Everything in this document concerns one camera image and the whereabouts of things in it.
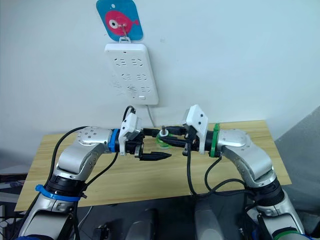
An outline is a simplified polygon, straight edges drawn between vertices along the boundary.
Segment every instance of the table surface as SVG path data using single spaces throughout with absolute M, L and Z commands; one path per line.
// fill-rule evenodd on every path
M 213 129 L 213 127 L 214 124 L 209 124 L 209 129 Z M 264 149 L 271 157 L 280 183 L 282 185 L 291 184 L 287 170 L 264 120 L 221 123 L 220 127 L 222 129 L 241 129 L 250 134 L 252 141 Z M 27 210 L 37 195 L 35 186 L 46 182 L 52 152 L 61 136 L 62 134 L 53 134 L 43 137 L 22 188 L 15 211 Z M 74 139 L 75 133 L 62 142 L 56 161 L 58 161 L 61 152 Z M 88 188 L 85 192 L 88 198 L 82 198 L 79 206 L 85 207 L 189 195 L 190 190 L 186 174 L 187 158 L 182 155 L 183 149 L 170 147 L 163 150 L 156 145 L 155 138 L 146 137 L 144 151 L 149 153 L 151 150 L 171 153 L 172 156 L 160 161 L 148 162 L 139 161 L 132 155 L 119 155 L 115 164 Z M 103 154 L 97 161 L 88 180 L 102 171 L 112 161 L 113 157 L 114 153 Z M 191 177 L 193 187 L 197 193 L 207 192 L 204 176 L 207 168 L 215 160 L 215 158 L 209 157 L 207 153 L 200 155 L 198 152 L 192 152 Z M 240 178 L 240 175 L 234 164 L 224 157 L 211 170 L 208 182 L 211 186 L 215 186 L 229 178 Z M 232 182 L 221 187 L 221 190 L 228 191 L 241 188 L 243 188 L 241 184 Z

